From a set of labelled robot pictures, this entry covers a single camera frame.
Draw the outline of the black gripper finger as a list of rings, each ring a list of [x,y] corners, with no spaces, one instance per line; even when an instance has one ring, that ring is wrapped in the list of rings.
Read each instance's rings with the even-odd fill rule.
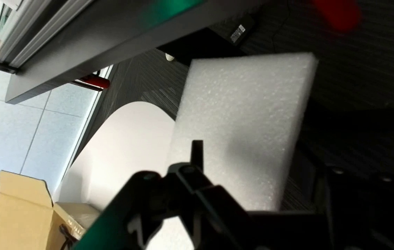
[[[167,174],[174,175],[184,189],[189,193],[212,188],[213,183],[203,172],[205,152],[203,142],[194,140],[191,143],[191,156],[187,163],[174,163],[169,167]]]

